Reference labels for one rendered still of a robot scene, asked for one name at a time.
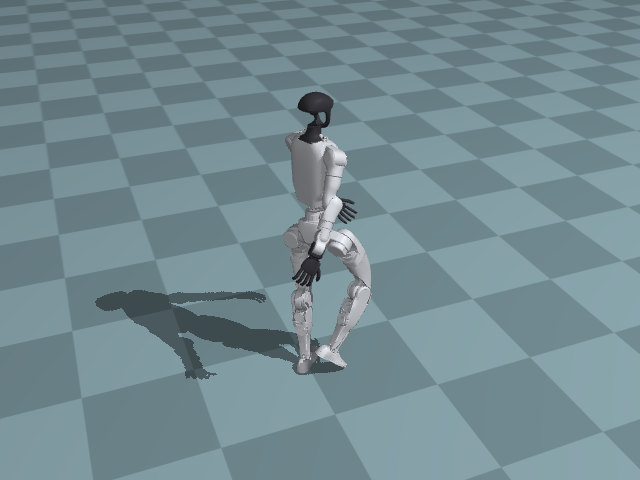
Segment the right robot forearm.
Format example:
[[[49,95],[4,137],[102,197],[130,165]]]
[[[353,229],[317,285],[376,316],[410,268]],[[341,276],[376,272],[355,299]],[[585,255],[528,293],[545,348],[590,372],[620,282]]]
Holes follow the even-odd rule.
[[[333,223],[335,223],[341,209],[342,201],[339,198],[333,198],[327,205],[325,212],[319,215],[318,231],[314,235],[315,246],[312,253],[319,256],[323,254],[326,244],[330,241]]]

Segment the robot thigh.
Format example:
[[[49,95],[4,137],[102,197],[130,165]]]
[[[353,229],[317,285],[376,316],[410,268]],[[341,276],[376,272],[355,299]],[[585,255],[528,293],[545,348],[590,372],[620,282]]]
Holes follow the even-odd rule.
[[[330,232],[330,241],[326,244],[329,252],[341,257],[342,262],[354,275],[347,289],[349,297],[353,300],[357,289],[367,286],[371,290],[371,268],[367,254],[356,236],[347,229],[339,229]]]
[[[288,228],[287,231],[283,234],[283,240],[284,240],[285,244],[289,248],[291,248],[290,260],[292,262],[294,276],[297,274],[297,272],[301,268],[301,265],[304,262],[304,260],[307,259],[310,256],[308,254],[308,251],[309,251],[309,249],[311,247],[311,246],[307,245],[306,243],[302,243],[299,240],[298,233],[299,233],[298,224],[294,224],[290,228]],[[304,272],[304,270],[302,271],[302,273],[303,272]],[[302,273],[300,274],[300,276],[297,279],[295,279],[295,283],[301,277]],[[306,275],[307,275],[307,273],[306,273]],[[305,275],[305,277],[306,277],[306,275]],[[307,283],[304,286],[300,285],[304,281],[305,277],[303,278],[303,280],[300,283],[296,283],[296,290],[297,291],[296,291],[295,297],[294,297],[295,307],[297,309],[302,309],[302,310],[304,310],[305,308],[309,309],[309,307],[311,307],[312,303],[313,303],[313,294],[311,292],[312,284],[309,287],[306,286],[306,284],[308,284],[308,282],[310,280],[311,275],[310,275]]]

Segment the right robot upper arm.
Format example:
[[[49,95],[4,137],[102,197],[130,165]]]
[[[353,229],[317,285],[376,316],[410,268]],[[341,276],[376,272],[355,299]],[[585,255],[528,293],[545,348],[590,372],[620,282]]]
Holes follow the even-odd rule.
[[[322,206],[325,210],[331,199],[338,198],[336,196],[336,193],[341,185],[341,177],[343,175],[343,170],[347,164],[347,155],[342,150],[334,146],[327,145],[323,160],[324,164],[326,165],[326,176],[324,182]]]

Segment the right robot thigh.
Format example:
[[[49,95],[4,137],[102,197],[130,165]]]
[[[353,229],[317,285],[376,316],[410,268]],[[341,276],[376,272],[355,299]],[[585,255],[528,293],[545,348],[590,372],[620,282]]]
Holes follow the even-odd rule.
[[[330,232],[330,241],[326,244],[329,252],[341,257],[342,262],[354,275],[347,289],[349,297],[353,300],[357,289],[367,286],[371,290],[371,268],[367,254],[356,236],[347,229],[339,229]]]

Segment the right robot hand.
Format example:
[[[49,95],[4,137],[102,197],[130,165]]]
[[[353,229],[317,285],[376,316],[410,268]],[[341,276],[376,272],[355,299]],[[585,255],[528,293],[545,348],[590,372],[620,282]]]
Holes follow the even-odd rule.
[[[307,283],[310,275],[311,275],[310,280],[309,280],[308,284],[306,284],[307,287],[309,287],[312,284],[314,276],[316,275],[316,273],[317,273],[316,281],[318,282],[319,279],[320,279],[320,265],[321,264],[320,264],[318,259],[322,259],[325,250],[324,250],[322,255],[320,255],[320,256],[316,255],[316,254],[312,253],[314,246],[315,246],[315,241],[311,244],[311,247],[310,247],[310,249],[308,251],[308,254],[310,256],[307,259],[304,260],[304,262],[302,263],[301,268],[299,269],[297,274],[294,277],[292,277],[293,280],[297,279],[300,276],[300,274],[302,273],[302,271],[304,270],[304,272],[302,273],[301,277],[298,279],[298,281],[296,281],[296,283],[300,283],[303,280],[303,278],[305,277],[306,273],[307,273],[304,281],[300,284],[301,286],[304,286]],[[326,249],[326,247],[325,247],[325,249]]]

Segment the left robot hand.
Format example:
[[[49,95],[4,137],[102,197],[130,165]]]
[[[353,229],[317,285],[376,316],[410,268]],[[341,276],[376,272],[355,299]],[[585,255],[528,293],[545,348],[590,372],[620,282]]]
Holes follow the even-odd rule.
[[[338,197],[340,198],[340,197]],[[340,198],[341,199],[341,198]],[[341,209],[341,211],[339,212],[345,219],[347,219],[348,221],[351,221],[351,219],[349,219],[342,211],[344,211],[347,215],[349,215],[352,218],[355,218],[352,214],[350,214],[345,208],[347,208],[348,210],[352,211],[353,213],[357,214],[356,211],[354,211],[352,208],[350,208],[349,206],[347,206],[344,202],[350,203],[350,204],[354,204],[353,201],[348,200],[348,199],[341,199],[342,203],[343,203],[343,207]],[[338,214],[337,216],[343,223],[347,224],[347,222]]]

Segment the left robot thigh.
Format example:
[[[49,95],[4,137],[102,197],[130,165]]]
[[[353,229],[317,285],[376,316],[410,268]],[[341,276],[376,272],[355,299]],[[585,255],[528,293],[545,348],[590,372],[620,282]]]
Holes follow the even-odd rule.
[[[301,268],[301,265],[304,262],[304,260],[307,259],[310,256],[308,254],[308,251],[309,251],[309,249],[311,247],[311,246],[307,245],[306,243],[302,243],[299,240],[298,233],[299,233],[298,224],[294,224],[290,228],[288,228],[287,231],[283,234],[283,240],[284,240],[285,244],[289,248],[291,248],[290,260],[292,262],[294,276],[297,274],[297,272]],[[304,272],[304,270],[302,271],[302,273],[303,272]],[[301,277],[302,273],[300,274],[300,276],[297,279],[295,279],[295,283]],[[307,273],[306,273],[306,275],[307,275]],[[306,275],[305,275],[305,277],[306,277]],[[297,309],[302,309],[302,310],[304,310],[305,308],[309,309],[309,307],[311,307],[312,303],[313,303],[313,294],[311,292],[312,284],[309,287],[306,286],[306,284],[308,284],[308,282],[310,280],[311,275],[310,275],[307,283],[304,286],[300,285],[304,281],[305,277],[303,278],[303,280],[300,283],[296,283],[296,290],[297,291],[296,291],[295,297],[294,297],[295,307]]]

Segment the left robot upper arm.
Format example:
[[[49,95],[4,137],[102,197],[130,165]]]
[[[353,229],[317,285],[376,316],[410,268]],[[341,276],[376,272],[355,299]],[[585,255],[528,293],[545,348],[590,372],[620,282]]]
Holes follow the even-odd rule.
[[[289,148],[290,151],[291,151],[291,143],[292,143],[292,140],[293,140],[294,136],[296,134],[300,133],[300,132],[302,132],[302,131],[297,130],[297,131],[293,132],[292,134],[290,134],[289,136],[287,136],[285,138],[286,145],[287,145],[287,147]]]

